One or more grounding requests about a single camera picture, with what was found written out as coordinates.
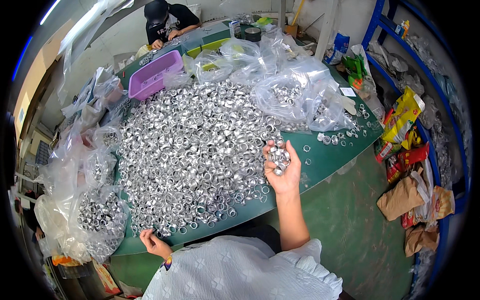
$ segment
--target woman's left hand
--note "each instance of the woman's left hand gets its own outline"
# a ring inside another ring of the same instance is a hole
[[[157,238],[153,233],[153,229],[144,229],[140,233],[140,240],[147,247],[148,253],[155,254],[166,259],[173,253],[172,248],[164,241]]]
[[[168,40],[171,41],[174,37],[181,36],[181,35],[183,35],[183,32],[181,30],[175,30],[174,29],[168,35]]]

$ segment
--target black cap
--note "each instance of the black cap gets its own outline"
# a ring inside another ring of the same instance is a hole
[[[163,23],[168,15],[168,3],[165,0],[153,0],[145,5],[144,14],[152,24]]]

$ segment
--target purple plastic basin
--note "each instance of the purple plastic basin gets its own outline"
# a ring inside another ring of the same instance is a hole
[[[128,97],[147,99],[151,94],[165,88],[163,72],[178,72],[182,68],[183,61],[178,50],[165,53],[133,73],[128,86]]]

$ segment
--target plastic container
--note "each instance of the plastic container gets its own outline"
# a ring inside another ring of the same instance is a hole
[[[177,50],[170,51],[146,64],[130,77],[128,97],[145,100],[151,94],[165,88],[163,72],[178,72],[183,61]]]
[[[193,57],[195,59],[197,57],[197,55],[199,55],[200,52],[202,52],[202,50],[208,49],[208,50],[217,51],[220,48],[220,46],[222,46],[223,42],[228,41],[229,39],[230,38],[227,37],[227,38],[215,41],[215,42],[208,43],[204,46],[197,47],[195,49],[187,51],[187,55],[190,56],[190,57]]]

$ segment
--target bottle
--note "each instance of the bottle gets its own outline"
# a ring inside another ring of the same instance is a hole
[[[408,33],[408,29],[410,28],[410,22],[408,20],[402,22],[403,34],[402,39],[405,39]]]

